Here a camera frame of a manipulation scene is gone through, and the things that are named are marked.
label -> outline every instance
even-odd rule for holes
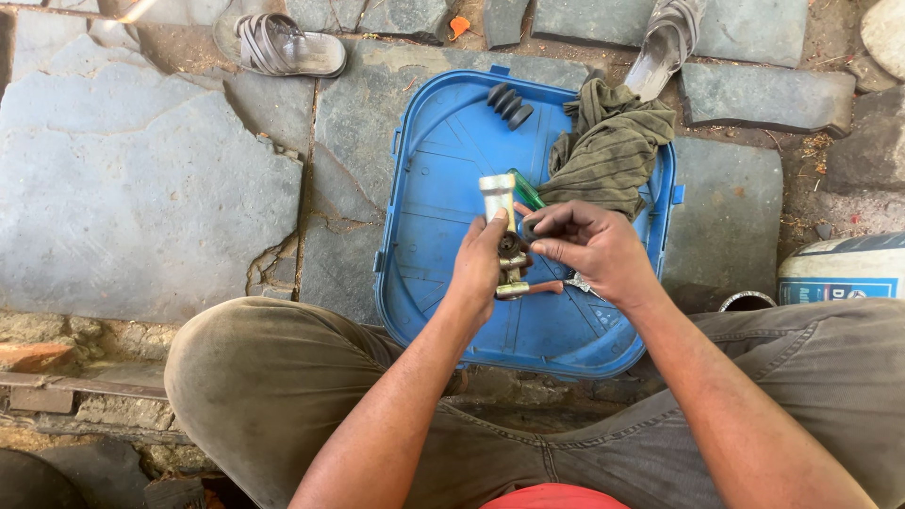
[[[905,249],[905,232],[882,235],[865,235],[855,238],[818,242],[804,247],[793,256],[828,255],[835,253],[859,253],[881,249]]]
[[[781,277],[779,305],[895,297],[898,285],[894,277]]]

plastic container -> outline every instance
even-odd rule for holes
[[[779,305],[905,299],[905,232],[806,245],[779,267]]]
[[[395,130],[394,183],[374,270],[378,312],[389,334],[404,346],[433,316],[468,225],[484,214],[478,178],[516,168],[537,186],[548,179],[554,140],[561,130],[571,130],[562,103],[572,101],[575,91],[512,79],[508,73],[495,65],[490,72],[434,76],[412,97]],[[488,90],[500,82],[509,83],[535,110],[515,131],[485,104]],[[681,202],[684,190],[674,186],[674,164],[672,145],[662,147],[650,185],[641,188],[649,205],[634,223],[658,276],[672,203]],[[524,279],[564,279],[567,271],[535,256]],[[628,369],[643,353],[641,340],[612,304],[567,286],[562,295],[538,293],[497,302],[490,321],[465,351],[462,366],[600,379]]]

man's right hand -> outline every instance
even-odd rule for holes
[[[585,281],[621,311],[665,296],[632,224],[624,214],[572,200],[541,208],[538,235],[549,235],[531,251],[579,271]]]

gray slipper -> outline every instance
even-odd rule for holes
[[[656,99],[698,45],[708,0],[659,0],[647,23],[641,53],[625,84],[642,101]]]
[[[346,48],[329,34],[302,32],[285,14],[223,15],[214,22],[217,48],[243,69],[268,76],[338,76]]]

blue plastic lid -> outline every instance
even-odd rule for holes
[[[459,244],[474,217],[484,213],[478,179],[517,168],[534,186],[548,180],[550,147],[560,131],[571,131],[562,104],[575,91],[512,79],[508,72],[493,66],[491,72],[434,76],[411,99],[395,131],[394,184],[374,270],[377,309],[404,346],[433,316],[453,276]],[[515,131],[486,106],[488,90],[500,82],[535,110]],[[658,277],[674,199],[674,161],[672,144],[662,147],[649,185],[640,189],[649,205],[634,222]],[[534,258],[525,281],[565,279],[568,267]],[[601,379],[627,370],[643,353],[641,339],[612,304],[567,285],[561,295],[496,302],[462,365]]]

